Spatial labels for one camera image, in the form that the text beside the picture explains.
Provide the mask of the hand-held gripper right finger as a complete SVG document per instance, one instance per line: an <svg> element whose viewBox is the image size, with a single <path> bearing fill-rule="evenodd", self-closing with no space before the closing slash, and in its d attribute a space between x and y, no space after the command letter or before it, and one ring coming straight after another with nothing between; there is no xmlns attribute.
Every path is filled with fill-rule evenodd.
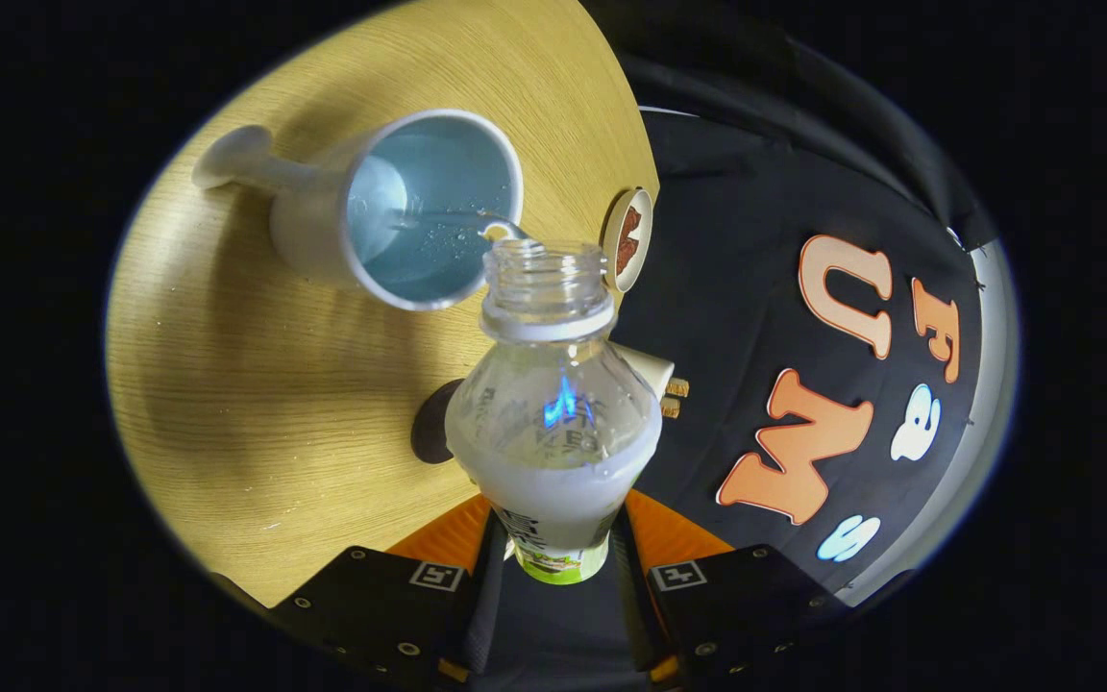
<svg viewBox="0 0 1107 692"><path fill-rule="evenodd" d="M852 613L769 544L739 549L629 490L611 531L634 667L650 686L775 686Z"/></svg>

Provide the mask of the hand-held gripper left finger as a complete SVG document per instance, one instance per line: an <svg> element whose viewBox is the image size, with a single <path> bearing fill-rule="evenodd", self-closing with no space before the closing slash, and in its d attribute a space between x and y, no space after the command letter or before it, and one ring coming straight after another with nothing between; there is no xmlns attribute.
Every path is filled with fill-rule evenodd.
<svg viewBox="0 0 1107 692"><path fill-rule="evenodd" d="M498 613L498 517L480 494L387 551L351 546L271 608L284 633L387 686L467 686Z"/></svg>

